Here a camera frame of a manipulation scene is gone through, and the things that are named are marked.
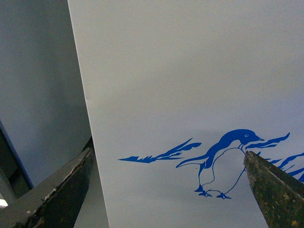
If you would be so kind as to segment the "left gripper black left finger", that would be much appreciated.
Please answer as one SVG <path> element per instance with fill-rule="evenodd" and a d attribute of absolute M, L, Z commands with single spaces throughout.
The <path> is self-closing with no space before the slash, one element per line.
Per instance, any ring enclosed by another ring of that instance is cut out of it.
<path fill-rule="evenodd" d="M 89 188 L 93 150 L 76 158 L 0 211 L 2 228 L 72 228 Z"/>

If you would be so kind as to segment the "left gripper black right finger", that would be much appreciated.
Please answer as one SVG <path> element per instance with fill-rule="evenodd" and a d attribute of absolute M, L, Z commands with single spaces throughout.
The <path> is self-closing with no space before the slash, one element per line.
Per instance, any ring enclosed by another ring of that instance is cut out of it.
<path fill-rule="evenodd" d="M 254 152 L 244 166 L 251 191 L 270 228 L 304 226 L 304 184 Z"/>

